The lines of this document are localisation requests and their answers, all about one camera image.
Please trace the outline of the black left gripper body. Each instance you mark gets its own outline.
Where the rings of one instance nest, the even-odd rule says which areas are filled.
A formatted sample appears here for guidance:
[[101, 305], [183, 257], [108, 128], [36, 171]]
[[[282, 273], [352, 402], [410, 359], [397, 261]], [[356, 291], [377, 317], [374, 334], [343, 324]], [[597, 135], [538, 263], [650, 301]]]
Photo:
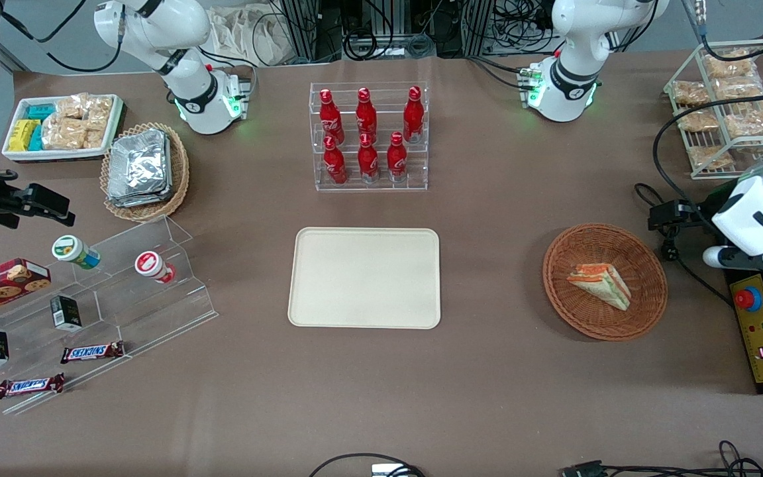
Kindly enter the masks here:
[[706, 232], [717, 232], [711, 216], [701, 203], [676, 199], [649, 208], [649, 230], [668, 232], [670, 229], [702, 227]]

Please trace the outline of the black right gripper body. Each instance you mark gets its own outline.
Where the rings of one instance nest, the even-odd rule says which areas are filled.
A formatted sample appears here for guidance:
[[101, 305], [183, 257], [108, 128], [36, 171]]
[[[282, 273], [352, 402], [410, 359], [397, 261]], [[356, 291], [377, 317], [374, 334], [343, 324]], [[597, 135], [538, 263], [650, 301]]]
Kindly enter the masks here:
[[0, 226], [17, 229], [21, 217], [42, 217], [63, 226], [75, 224], [76, 215], [69, 210], [70, 200], [36, 182], [25, 188], [13, 186], [19, 175], [0, 170]]

